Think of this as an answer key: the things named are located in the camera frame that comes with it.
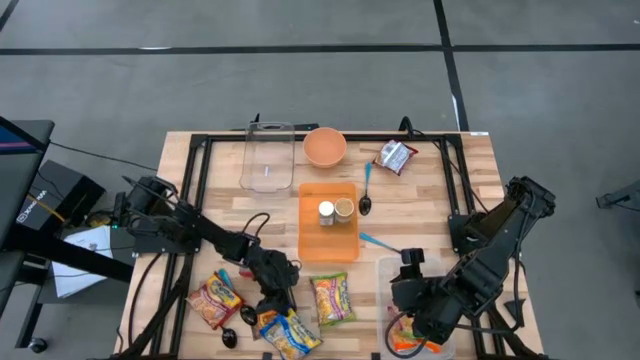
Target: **wooden plank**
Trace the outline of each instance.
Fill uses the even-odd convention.
[[[162,152],[158,175],[176,184],[178,189],[182,187],[191,134],[191,132],[168,133]],[[468,133],[463,133],[462,138],[472,187],[488,207],[493,207],[500,203],[503,192],[491,140],[488,136],[472,136]],[[203,213],[224,228],[240,230],[251,215],[268,211],[271,214],[271,221],[260,234],[263,246],[282,251],[289,259],[298,259],[297,188],[299,185],[305,182],[348,181],[355,183],[358,191],[362,192],[364,162],[372,159],[382,144],[349,143],[345,160],[331,169],[312,167],[304,157],[302,144],[298,142],[296,146],[295,175],[291,193],[283,198],[264,201],[256,200],[252,194],[239,186],[244,144],[232,142],[214,144]],[[422,247],[427,255],[440,258],[443,266],[449,269],[458,259],[451,250],[449,230],[446,225],[449,203],[440,153],[431,143],[413,142],[411,146],[420,152],[411,160],[402,176],[396,176],[378,168],[372,172],[369,194],[373,200],[373,209],[369,216],[359,218],[360,230],[392,246]],[[450,154],[455,162],[453,149]],[[461,208],[464,208],[461,182],[458,176],[455,178],[459,203]],[[195,190],[195,183],[194,180],[192,193]],[[249,231],[254,230],[256,226],[257,224],[251,226]],[[360,257],[351,264],[305,263],[300,273],[300,281],[294,288],[294,294],[299,313],[309,319],[312,329],[318,331],[315,301],[309,285],[309,276],[348,272],[350,298],[358,317],[355,322],[320,330],[324,343],[314,350],[312,358],[370,359],[371,352],[379,351],[375,262],[381,256],[388,256],[390,252],[364,242],[360,246]],[[146,255],[136,261],[120,326],[125,339],[133,291],[151,258],[152,256]],[[166,256],[162,256],[150,271],[142,287],[136,305],[133,326],[135,334],[140,333],[156,311],[165,263]],[[255,304],[261,298],[257,284],[238,276],[237,268],[223,261],[209,243],[203,243],[201,252],[194,261],[191,289],[196,289],[219,268],[227,269],[234,286],[249,304]],[[520,274],[519,293],[522,298],[527,298],[527,302],[524,306],[526,327],[519,330],[518,334],[534,351],[542,352],[523,272]],[[505,282],[505,293],[497,302],[498,308],[507,321],[512,319],[504,311],[502,304],[512,298],[513,277],[510,275]],[[168,350],[173,318],[173,313],[167,316],[162,351]],[[225,348],[220,341],[220,331],[212,331],[196,313],[187,307],[180,357],[255,359],[260,358],[264,351],[274,351],[271,345],[262,339],[253,341],[248,326],[240,320],[239,316],[236,315],[231,319],[229,327],[233,328],[240,337],[238,348],[234,350]],[[458,329],[454,332],[453,338],[456,342],[456,359],[475,358],[470,332]],[[491,348],[491,341],[487,341],[487,348]]]

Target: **gray floor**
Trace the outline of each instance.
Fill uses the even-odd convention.
[[[454,44],[640,43],[637,1],[446,0],[445,10]],[[431,2],[418,0],[20,0],[0,33],[4,48],[439,40]],[[556,214],[524,245],[547,353],[637,358],[638,215],[598,210],[594,197],[640,178],[640,53],[456,61],[469,124],[491,133],[503,180],[526,174],[558,198]],[[0,79],[3,116],[52,119],[55,141],[151,166],[166,131],[242,127],[257,112],[341,130],[392,129],[403,115],[423,130],[457,128],[439,53],[5,56]],[[126,188],[121,174],[143,173],[56,148],[48,156],[111,193]],[[51,348],[39,356],[13,349],[32,292],[14,291],[0,321],[0,358],[112,351],[126,286],[100,285],[81,304],[45,307],[36,332]]]

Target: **laptop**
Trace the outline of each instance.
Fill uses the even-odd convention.
[[[0,155],[42,153],[47,144],[0,116]]]

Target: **white paper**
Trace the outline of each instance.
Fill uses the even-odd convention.
[[[96,252],[108,258],[113,258],[113,254],[111,252],[110,235],[111,232],[109,230],[109,227],[100,226],[91,230],[86,230],[73,235],[69,235],[64,239],[64,241],[66,243],[80,246],[88,250],[106,249]],[[54,262],[53,275],[55,276],[56,293],[58,294],[58,298],[66,298],[77,293],[80,290],[86,289],[89,286],[106,279],[104,276],[95,274],[86,274],[76,277],[64,277],[84,273],[86,272],[83,270],[78,270],[76,268]]]

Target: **black utensil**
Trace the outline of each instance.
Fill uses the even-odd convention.
[[[369,198],[369,175],[371,175],[371,163],[368,162],[364,166],[364,196],[360,198],[358,202],[358,209],[360,214],[366,216],[371,211],[371,199]]]
[[[242,305],[240,308],[240,317],[249,326],[253,326],[258,323],[258,314],[256,310],[249,305]]]
[[[222,343],[227,348],[233,349],[238,345],[238,335],[231,329],[222,328]]]

